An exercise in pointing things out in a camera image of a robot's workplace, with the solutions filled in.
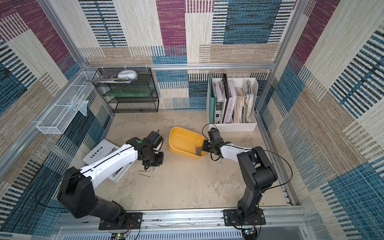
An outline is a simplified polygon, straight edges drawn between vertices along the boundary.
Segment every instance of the wire mesh rack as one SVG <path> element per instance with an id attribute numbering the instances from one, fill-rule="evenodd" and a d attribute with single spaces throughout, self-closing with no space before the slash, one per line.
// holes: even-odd
<path id="1" fill-rule="evenodd" d="M 94 71 L 84 71 L 77 76 L 55 105 L 43 117 L 37 125 L 37 129 L 43 134 L 63 134 L 76 113 L 81 99 L 85 100 L 92 89 L 92 82 L 85 81 L 98 75 Z"/>
<path id="2" fill-rule="evenodd" d="M 99 68 L 94 79 L 102 78 L 103 75 L 117 76 L 123 70 L 136 71 L 137 79 L 130 83 L 93 83 L 112 112 L 157 112 L 159 110 L 159 97 L 150 68 Z"/>

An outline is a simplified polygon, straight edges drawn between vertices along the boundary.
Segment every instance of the vented white panel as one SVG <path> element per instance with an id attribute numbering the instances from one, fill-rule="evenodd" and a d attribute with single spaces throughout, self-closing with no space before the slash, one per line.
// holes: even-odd
<path id="1" fill-rule="evenodd" d="M 126 240 L 134 240 L 138 232 L 132 232 Z M 64 234 L 62 240 L 109 240 L 112 233 Z M 204 229 L 204 230 L 163 230 L 140 231 L 137 240 L 206 240 L 206 239 L 242 239 L 237 229 Z"/>
<path id="2" fill-rule="evenodd" d="M 62 240 L 109 240 L 111 233 L 73 233 L 64 234 Z"/>

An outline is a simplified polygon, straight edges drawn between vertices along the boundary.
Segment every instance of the green folder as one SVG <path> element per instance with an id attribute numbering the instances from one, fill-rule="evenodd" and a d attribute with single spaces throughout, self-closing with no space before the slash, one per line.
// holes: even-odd
<path id="1" fill-rule="evenodd" d="M 150 95 L 150 88 L 140 87 L 118 87 L 104 94 L 104 96 L 108 97 L 148 97 Z"/>
<path id="2" fill-rule="evenodd" d="M 210 87 L 210 98 L 209 98 L 209 123 L 215 123 L 216 114 L 216 102 L 217 95 L 215 91 L 215 85 L 212 79 L 212 74 L 209 75 L 209 87 Z"/>

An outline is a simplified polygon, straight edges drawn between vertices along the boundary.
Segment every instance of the red wire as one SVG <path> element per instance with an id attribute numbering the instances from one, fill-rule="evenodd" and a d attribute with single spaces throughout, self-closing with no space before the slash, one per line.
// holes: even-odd
<path id="1" fill-rule="evenodd" d="M 128 219 L 128 221 L 129 221 L 129 227 L 128 227 L 127 231 L 125 232 L 125 233 L 128 233 L 127 236 L 131 233 L 131 225 L 132 225 L 131 220 Z"/>

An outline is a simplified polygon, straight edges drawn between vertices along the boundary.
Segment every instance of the black wire shelf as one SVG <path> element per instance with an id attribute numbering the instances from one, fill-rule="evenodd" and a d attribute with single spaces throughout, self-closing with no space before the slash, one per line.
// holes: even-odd
<path id="1" fill-rule="evenodd" d="M 137 80 L 130 83 L 93 83 L 112 112 L 157 112 L 159 97 L 150 68 L 99 68 L 94 79 L 101 78 L 103 75 L 117 75 L 123 70 L 136 71 Z"/>

